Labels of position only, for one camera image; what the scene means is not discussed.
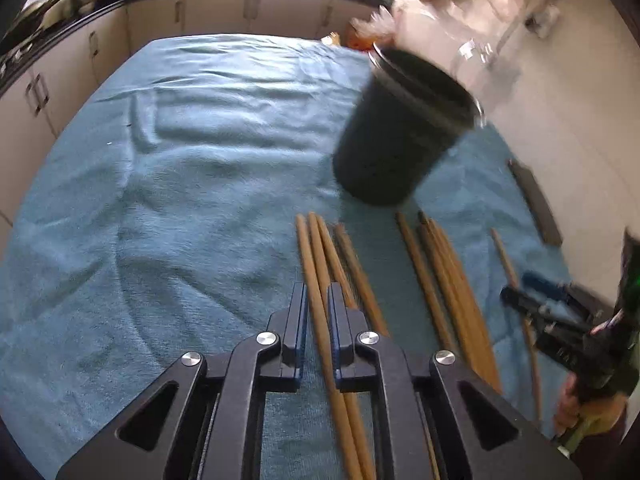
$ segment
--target chopstick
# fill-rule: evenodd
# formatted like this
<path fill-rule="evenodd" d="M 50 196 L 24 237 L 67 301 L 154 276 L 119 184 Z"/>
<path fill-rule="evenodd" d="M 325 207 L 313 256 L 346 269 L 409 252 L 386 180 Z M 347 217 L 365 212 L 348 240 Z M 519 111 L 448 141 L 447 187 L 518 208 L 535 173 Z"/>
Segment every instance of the chopstick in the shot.
<path fill-rule="evenodd" d="M 338 241 L 338 246 L 347 261 L 347 268 L 355 282 L 358 294 L 362 299 L 362 306 L 364 307 L 364 311 L 367 314 L 367 318 L 369 318 L 369 322 L 371 323 L 373 330 L 378 332 L 380 335 L 388 336 L 389 330 L 386 327 L 385 318 L 382 316 L 382 312 L 380 312 L 380 307 L 378 306 L 376 297 L 373 294 L 373 289 L 371 288 L 369 279 L 360 265 L 360 261 L 353 249 L 353 244 L 347 234 L 347 230 L 344 228 L 343 224 L 336 224 L 334 226 L 334 233 L 335 238 Z"/>
<path fill-rule="evenodd" d="M 433 319 L 433 323 L 436 327 L 436 332 L 438 333 L 440 344 L 444 349 L 451 350 L 452 352 L 457 353 L 458 345 L 455 343 L 455 340 L 451 335 L 449 324 L 447 323 L 447 318 L 444 315 L 444 311 L 436 293 L 435 284 L 433 283 L 429 271 L 427 270 L 426 264 L 422 259 L 420 249 L 418 248 L 418 243 L 415 241 L 414 234 L 409 228 L 404 214 L 402 214 L 401 212 L 396 213 L 396 222 L 398 223 L 398 228 L 400 229 L 400 233 L 402 234 L 402 239 L 404 240 L 404 244 L 406 245 L 409 257 L 411 258 L 412 264 L 414 264 L 414 271 L 418 278 L 420 288 L 422 289 L 427 307 L 431 313 L 431 318 Z"/>
<path fill-rule="evenodd" d="M 311 236 L 311 250 L 314 256 L 314 263 L 316 264 L 316 275 L 318 276 L 318 284 L 320 286 L 320 293 L 322 294 L 322 306 L 324 306 L 325 315 L 328 315 L 328 289 L 331 285 L 331 278 L 329 277 L 329 269 L 326 266 L 326 259 L 324 257 L 324 250 L 322 249 L 322 238 L 320 237 L 320 231 L 318 229 L 318 220 L 316 213 L 309 213 L 309 232 Z"/>
<path fill-rule="evenodd" d="M 500 256 L 500 262 L 504 273 L 507 275 L 509 285 L 518 287 L 520 286 L 520 280 L 518 275 L 509 259 L 502 239 L 498 234 L 498 231 L 491 229 L 491 236 L 494 239 L 495 248 Z M 536 341 L 531 333 L 529 322 L 525 318 L 521 318 L 522 335 L 524 336 L 527 349 L 529 350 L 529 361 L 531 362 L 531 387 L 533 390 L 533 400 L 536 405 L 536 423 L 540 428 L 542 425 L 542 390 L 540 387 L 540 367 L 538 366 L 538 356 L 536 354 Z"/>
<path fill-rule="evenodd" d="M 321 358 L 324 384 L 329 397 L 335 431 L 338 434 L 338 442 L 342 449 L 344 468 L 346 469 L 350 480 L 362 480 L 362 472 L 358 461 L 358 454 L 356 452 L 353 434 L 351 433 L 351 426 L 345 400 L 334 384 L 334 370 L 332 365 L 329 329 L 326 323 L 324 307 L 322 306 L 322 295 L 318 285 L 316 266 L 311 253 L 309 232 L 306 227 L 305 218 L 302 215 L 296 215 L 296 231 L 298 233 L 300 259 L 302 260 L 303 273 L 305 275 L 306 286 L 308 288 L 310 312 L 314 322 L 314 333 L 316 335 L 316 342 L 318 343 L 318 350 Z"/>
<path fill-rule="evenodd" d="M 447 298 L 447 303 L 454 301 L 452 312 L 455 312 L 456 309 L 458 312 L 454 314 L 454 319 L 457 319 L 457 316 L 460 317 L 459 324 L 462 323 L 466 330 L 465 338 L 469 338 L 472 347 L 476 349 L 475 355 L 469 362 L 476 373 L 491 384 L 495 391 L 501 393 L 500 375 L 495 363 L 491 339 L 462 263 L 442 227 L 435 220 L 428 219 L 422 211 L 418 213 L 418 218 L 421 224 L 418 230 L 422 238 L 425 238 L 427 243 L 429 240 L 431 241 L 430 251 L 434 263 L 444 267 L 444 276 L 446 276 L 444 279 L 448 279 L 450 283 L 454 298 Z M 479 367 L 481 372 L 478 372 L 474 366 Z"/>
<path fill-rule="evenodd" d="M 347 276 L 342 268 L 342 263 L 338 257 L 338 253 L 335 250 L 334 241 L 331 238 L 329 229 L 324 223 L 324 219 L 321 216 L 313 213 L 309 214 L 309 223 L 311 225 L 311 231 L 314 229 L 319 230 L 319 237 L 322 238 L 322 245 L 324 246 L 324 254 L 329 261 L 329 266 L 335 277 L 340 283 L 342 288 L 342 295 L 344 297 L 344 304 L 347 308 L 358 308 L 353 291 L 347 280 Z M 360 415 L 360 405 L 358 403 L 357 394 L 343 394 L 344 400 L 347 406 L 347 412 L 349 414 L 349 424 L 351 425 L 351 433 L 353 433 L 353 439 L 355 442 L 356 452 L 358 454 L 358 460 L 360 462 L 360 469 L 362 475 L 366 480 L 374 480 L 376 477 L 376 470 L 371 459 L 371 453 L 369 450 L 369 443 L 367 441 L 367 433 L 364 429 L 364 423 L 362 416 Z"/>

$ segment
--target blue towel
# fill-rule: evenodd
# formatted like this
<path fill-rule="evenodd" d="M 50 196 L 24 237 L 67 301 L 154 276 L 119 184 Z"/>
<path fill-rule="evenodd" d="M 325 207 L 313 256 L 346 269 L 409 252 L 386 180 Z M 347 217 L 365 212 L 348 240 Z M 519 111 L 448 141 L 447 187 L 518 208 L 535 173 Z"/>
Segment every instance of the blue towel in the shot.
<path fill-rule="evenodd" d="M 260 36 L 154 41 L 82 107 L 25 198 L 0 269 L 0 415 L 47 479 L 186 350 L 266 326 L 302 278 L 296 213 L 342 221 L 393 338 L 438 343 L 393 210 L 342 192 L 331 153 L 367 57 Z M 492 128 L 471 132 L 403 206 L 446 229 L 490 330 L 505 397 L 533 417 L 520 322 L 489 228 L 519 271 L 569 278 Z M 344 478 L 312 331 L 296 395 L 271 394 L 262 478 Z M 548 425 L 564 372 L 540 357 Z"/>

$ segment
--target white cabinet door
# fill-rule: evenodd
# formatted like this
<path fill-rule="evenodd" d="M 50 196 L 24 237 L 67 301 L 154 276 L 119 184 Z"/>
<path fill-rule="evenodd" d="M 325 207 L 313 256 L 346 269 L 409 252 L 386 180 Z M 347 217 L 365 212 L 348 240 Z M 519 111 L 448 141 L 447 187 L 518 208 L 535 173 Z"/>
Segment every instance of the white cabinet door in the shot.
<path fill-rule="evenodd" d="M 0 98 L 0 211 L 11 222 L 56 141 L 46 114 L 36 113 L 27 71 Z"/>
<path fill-rule="evenodd" d="M 0 216 L 0 264 L 2 263 L 2 258 L 4 257 L 4 249 L 6 248 L 6 243 L 9 241 L 10 234 L 11 226 L 4 218 Z"/>
<path fill-rule="evenodd" d="M 330 32 L 337 32 L 344 42 L 351 18 L 369 21 L 371 13 L 376 10 L 352 0 L 325 0 L 318 36 L 324 38 Z"/>
<path fill-rule="evenodd" d="M 57 135 L 91 97 L 98 83 L 89 56 L 88 25 L 49 50 L 30 68 L 45 111 Z"/>
<path fill-rule="evenodd" d="M 182 34 L 182 0 L 140 0 L 127 6 L 131 53 L 160 38 Z"/>
<path fill-rule="evenodd" d="M 318 38 L 326 0 L 255 0 L 249 32 L 289 38 Z"/>
<path fill-rule="evenodd" d="M 87 48 L 92 58 L 98 85 L 113 74 L 129 58 L 127 11 L 124 7 L 108 12 L 89 25 Z"/>
<path fill-rule="evenodd" d="M 247 33 L 248 5 L 249 0 L 184 0 L 184 33 Z"/>

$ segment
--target human hand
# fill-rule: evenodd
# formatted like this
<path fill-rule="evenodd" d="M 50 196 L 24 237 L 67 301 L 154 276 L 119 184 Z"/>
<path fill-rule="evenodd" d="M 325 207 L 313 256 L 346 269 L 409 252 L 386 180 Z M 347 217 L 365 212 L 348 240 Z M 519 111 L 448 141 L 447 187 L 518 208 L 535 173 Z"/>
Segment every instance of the human hand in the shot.
<path fill-rule="evenodd" d="M 563 434 L 568 428 L 574 427 L 578 418 L 591 421 L 586 434 L 605 433 L 616 424 L 625 408 L 627 397 L 615 394 L 605 399 L 590 400 L 584 404 L 578 402 L 574 394 L 577 377 L 570 374 L 560 390 L 558 408 L 554 415 L 556 434 Z"/>

